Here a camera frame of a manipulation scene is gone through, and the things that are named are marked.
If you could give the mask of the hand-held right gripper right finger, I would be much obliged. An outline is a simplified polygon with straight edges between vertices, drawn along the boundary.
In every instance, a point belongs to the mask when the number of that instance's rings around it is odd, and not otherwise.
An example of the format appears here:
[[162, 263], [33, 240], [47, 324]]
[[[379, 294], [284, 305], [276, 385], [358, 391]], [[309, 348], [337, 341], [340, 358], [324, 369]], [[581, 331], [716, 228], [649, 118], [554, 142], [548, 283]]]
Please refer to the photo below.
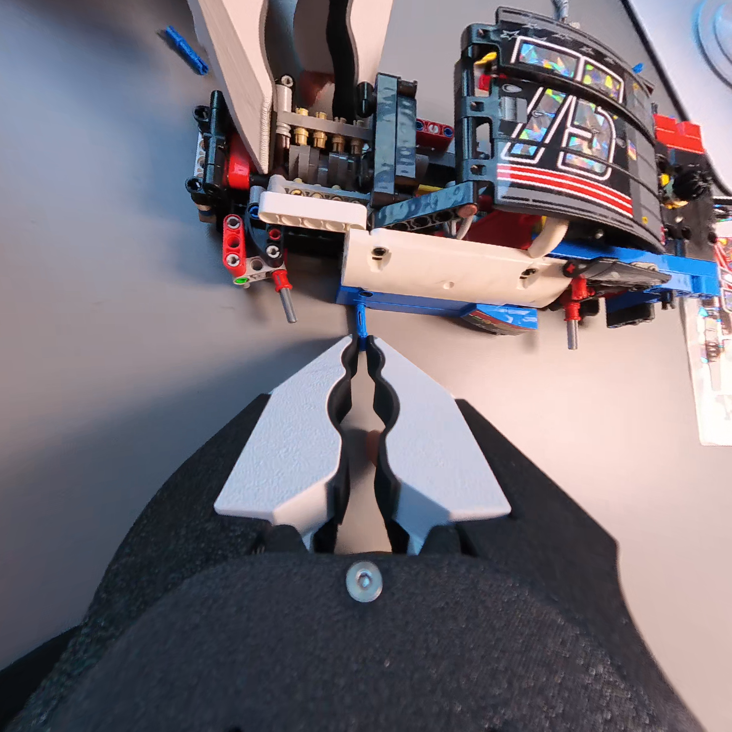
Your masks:
[[392, 552], [418, 554], [430, 530], [511, 511], [453, 396], [383, 339], [366, 353], [384, 424], [374, 491]]

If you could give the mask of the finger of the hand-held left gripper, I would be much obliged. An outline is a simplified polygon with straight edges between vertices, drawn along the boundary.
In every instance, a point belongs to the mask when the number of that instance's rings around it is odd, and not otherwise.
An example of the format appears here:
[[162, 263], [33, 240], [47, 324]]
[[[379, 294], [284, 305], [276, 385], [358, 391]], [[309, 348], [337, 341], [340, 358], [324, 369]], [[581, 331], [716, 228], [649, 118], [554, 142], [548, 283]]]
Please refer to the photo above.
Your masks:
[[334, 73], [334, 116], [369, 116], [392, 1], [330, 1], [326, 42]]
[[188, 1], [188, 6], [246, 150], [257, 171], [269, 173], [274, 81], [264, 36], [268, 2]]

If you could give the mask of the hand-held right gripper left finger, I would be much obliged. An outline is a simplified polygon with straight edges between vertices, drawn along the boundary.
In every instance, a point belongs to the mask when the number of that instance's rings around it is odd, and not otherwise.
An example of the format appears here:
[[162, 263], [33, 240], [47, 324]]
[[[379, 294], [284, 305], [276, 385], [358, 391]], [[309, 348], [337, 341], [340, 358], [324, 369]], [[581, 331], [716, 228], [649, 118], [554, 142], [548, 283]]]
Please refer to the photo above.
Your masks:
[[346, 336], [270, 393], [216, 498], [217, 514], [295, 527], [332, 550], [350, 495], [341, 422], [352, 407], [358, 342]]

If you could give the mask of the lego car model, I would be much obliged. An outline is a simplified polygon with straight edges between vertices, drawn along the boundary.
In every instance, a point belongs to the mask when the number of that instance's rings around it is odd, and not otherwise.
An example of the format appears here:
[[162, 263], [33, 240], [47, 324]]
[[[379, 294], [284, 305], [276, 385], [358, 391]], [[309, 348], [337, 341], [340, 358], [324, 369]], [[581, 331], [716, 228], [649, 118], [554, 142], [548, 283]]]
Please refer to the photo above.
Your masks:
[[241, 288], [270, 281], [297, 317], [287, 255], [341, 257], [336, 301], [462, 318], [492, 334], [562, 312], [569, 348], [721, 294], [700, 127], [657, 113], [642, 66], [553, 16], [500, 6], [462, 33], [448, 123], [416, 80], [381, 72], [369, 116], [298, 105], [274, 78], [270, 171], [259, 173], [222, 90], [197, 106], [186, 188]]

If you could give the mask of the person's left hand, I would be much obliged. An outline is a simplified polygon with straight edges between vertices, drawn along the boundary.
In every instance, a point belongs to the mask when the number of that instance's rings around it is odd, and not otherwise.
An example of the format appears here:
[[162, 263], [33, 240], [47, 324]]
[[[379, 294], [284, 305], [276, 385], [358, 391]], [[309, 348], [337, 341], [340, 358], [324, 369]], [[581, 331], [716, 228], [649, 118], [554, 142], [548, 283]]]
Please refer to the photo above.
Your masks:
[[334, 89], [332, 73], [304, 70], [300, 73], [297, 84], [298, 105], [331, 114]]

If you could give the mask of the holographic sticker sheet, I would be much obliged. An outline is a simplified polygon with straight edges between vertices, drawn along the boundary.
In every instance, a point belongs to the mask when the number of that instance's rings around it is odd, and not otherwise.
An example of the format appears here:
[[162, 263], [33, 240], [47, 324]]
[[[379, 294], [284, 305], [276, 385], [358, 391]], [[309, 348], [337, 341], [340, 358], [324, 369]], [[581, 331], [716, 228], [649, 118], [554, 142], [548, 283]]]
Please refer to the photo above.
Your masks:
[[731, 238], [715, 245], [721, 294], [685, 299], [684, 336], [700, 443], [731, 445]]

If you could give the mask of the white book stand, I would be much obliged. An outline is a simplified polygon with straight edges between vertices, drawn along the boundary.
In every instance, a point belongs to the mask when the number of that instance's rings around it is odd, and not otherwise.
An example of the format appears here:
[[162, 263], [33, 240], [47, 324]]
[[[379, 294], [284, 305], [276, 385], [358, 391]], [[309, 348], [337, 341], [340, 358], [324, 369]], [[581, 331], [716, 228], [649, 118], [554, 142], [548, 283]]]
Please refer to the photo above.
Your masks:
[[731, 190], [731, 2], [631, 1], [682, 114], [701, 126], [719, 188]]

